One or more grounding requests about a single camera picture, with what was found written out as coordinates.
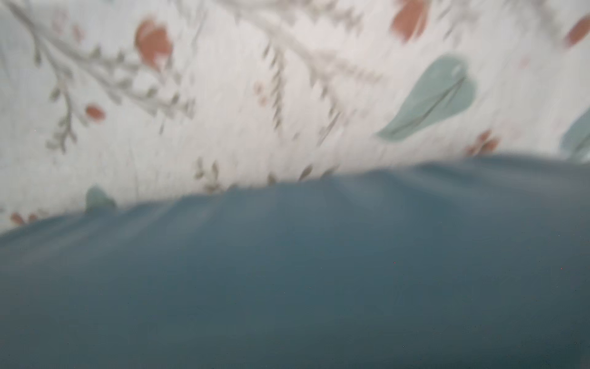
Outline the teal plastic storage tray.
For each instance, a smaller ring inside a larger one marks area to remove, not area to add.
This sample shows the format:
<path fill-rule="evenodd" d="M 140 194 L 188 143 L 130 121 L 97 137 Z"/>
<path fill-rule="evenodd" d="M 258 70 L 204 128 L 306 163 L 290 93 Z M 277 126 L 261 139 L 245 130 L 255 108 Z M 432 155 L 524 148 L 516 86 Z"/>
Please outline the teal plastic storage tray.
<path fill-rule="evenodd" d="M 587 368 L 589 167 L 333 176 L 1 236 L 4 368 Z"/>

